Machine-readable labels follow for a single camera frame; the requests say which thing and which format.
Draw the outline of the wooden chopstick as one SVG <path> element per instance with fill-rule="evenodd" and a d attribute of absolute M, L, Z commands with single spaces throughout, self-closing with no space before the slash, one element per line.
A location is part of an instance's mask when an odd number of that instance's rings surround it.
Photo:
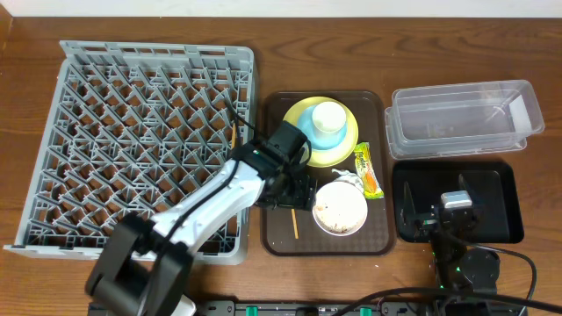
<path fill-rule="evenodd" d="M 238 143 L 237 140 L 237 125 L 234 123 L 232 127 L 231 149 L 234 149 Z"/>
<path fill-rule="evenodd" d="M 299 229 L 295 209 L 291 209 L 291 215 L 294 238 L 297 240 L 299 238 Z"/>

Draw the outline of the white bowl with food residue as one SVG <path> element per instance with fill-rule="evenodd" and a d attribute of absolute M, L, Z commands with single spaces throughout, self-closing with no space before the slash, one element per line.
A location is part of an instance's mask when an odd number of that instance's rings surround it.
<path fill-rule="evenodd" d="M 312 214 L 324 232 L 343 237 L 356 233 L 364 225 L 368 205 L 363 193 L 354 185 L 332 182 L 317 191 Z"/>

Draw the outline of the white tissue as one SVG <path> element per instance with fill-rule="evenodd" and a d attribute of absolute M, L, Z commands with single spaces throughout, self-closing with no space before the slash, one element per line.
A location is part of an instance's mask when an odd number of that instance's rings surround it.
<path fill-rule="evenodd" d="M 359 175 L 343 169 L 332 169 L 332 172 L 337 174 L 335 182 L 351 184 L 359 191 L 364 192 L 364 183 Z"/>

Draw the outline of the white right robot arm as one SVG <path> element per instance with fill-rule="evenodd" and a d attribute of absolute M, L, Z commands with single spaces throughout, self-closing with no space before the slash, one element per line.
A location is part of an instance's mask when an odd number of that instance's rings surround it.
<path fill-rule="evenodd" d="M 495 294 L 500 258 L 492 250 L 463 241 L 479 223 L 480 210 L 468 188 L 445 192 L 439 203 L 417 211 L 409 183 L 403 184 L 401 224 L 413 232 L 413 242 L 427 241 L 433 251 L 436 281 L 443 288 Z"/>

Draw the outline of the yellow green snack wrapper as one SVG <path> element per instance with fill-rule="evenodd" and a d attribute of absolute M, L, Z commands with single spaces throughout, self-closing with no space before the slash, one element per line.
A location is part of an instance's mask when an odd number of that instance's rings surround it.
<path fill-rule="evenodd" d="M 376 178 L 376 174 L 371 162 L 370 144 L 362 142 L 355 146 L 355 167 L 356 172 L 361 178 L 366 199 L 380 199 L 384 192 Z"/>

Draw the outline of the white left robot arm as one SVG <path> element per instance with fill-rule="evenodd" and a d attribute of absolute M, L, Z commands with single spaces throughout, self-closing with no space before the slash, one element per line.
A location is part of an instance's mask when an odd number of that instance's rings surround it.
<path fill-rule="evenodd" d="M 116 226 L 85 284 L 113 315 L 192 315 L 185 288 L 201 246 L 238 212 L 258 205 L 311 210 L 316 182 L 304 168 L 310 140 L 284 121 L 266 140 L 236 148 L 219 173 L 185 200 Z"/>

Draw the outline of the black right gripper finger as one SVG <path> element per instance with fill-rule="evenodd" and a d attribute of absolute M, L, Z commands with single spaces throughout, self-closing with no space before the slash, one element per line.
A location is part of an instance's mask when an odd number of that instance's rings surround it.
<path fill-rule="evenodd" d="M 415 216 L 414 200 L 408 182 L 404 182 L 403 206 L 401 209 L 402 222 L 409 224 Z"/>
<path fill-rule="evenodd" d="M 461 190 L 466 192 L 466 195 L 471 199 L 473 203 L 477 202 L 476 194 L 474 190 L 471 188 L 471 186 L 469 185 L 468 181 L 466 180 L 463 174 L 460 174 L 458 176 L 458 185 Z"/>

